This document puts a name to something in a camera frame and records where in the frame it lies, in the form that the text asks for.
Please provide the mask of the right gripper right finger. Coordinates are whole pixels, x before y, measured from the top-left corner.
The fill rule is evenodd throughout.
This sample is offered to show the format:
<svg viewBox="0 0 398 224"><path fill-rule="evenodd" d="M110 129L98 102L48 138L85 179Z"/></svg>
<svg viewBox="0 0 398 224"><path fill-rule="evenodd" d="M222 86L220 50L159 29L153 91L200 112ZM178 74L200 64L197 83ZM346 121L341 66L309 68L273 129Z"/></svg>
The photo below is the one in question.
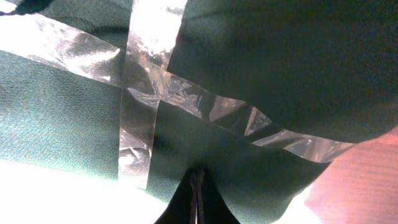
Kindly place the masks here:
<svg viewBox="0 0 398 224"><path fill-rule="evenodd" d="M197 215L199 224L239 224L206 169L197 171Z"/></svg>

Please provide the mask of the dark green shirt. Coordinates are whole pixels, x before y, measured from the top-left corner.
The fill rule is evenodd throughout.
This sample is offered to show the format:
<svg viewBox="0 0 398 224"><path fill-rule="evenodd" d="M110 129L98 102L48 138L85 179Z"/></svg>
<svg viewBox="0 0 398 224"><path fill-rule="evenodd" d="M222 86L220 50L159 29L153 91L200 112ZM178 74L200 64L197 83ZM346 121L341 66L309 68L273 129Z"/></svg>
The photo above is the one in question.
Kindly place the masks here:
<svg viewBox="0 0 398 224"><path fill-rule="evenodd" d="M396 1L1 2L2 223L155 223L190 169L274 223L396 126Z"/></svg>

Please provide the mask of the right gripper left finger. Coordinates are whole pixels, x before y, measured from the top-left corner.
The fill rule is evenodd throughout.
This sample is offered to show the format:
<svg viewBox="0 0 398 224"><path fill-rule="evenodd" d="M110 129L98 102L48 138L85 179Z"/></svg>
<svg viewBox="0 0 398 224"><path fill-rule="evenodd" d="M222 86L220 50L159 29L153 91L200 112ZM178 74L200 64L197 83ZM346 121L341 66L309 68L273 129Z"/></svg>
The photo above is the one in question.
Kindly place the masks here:
<svg viewBox="0 0 398 224"><path fill-rule="evenodd" d="M175 193L155 224L195 224L197 215L197 171L187 170Z"/></svg>

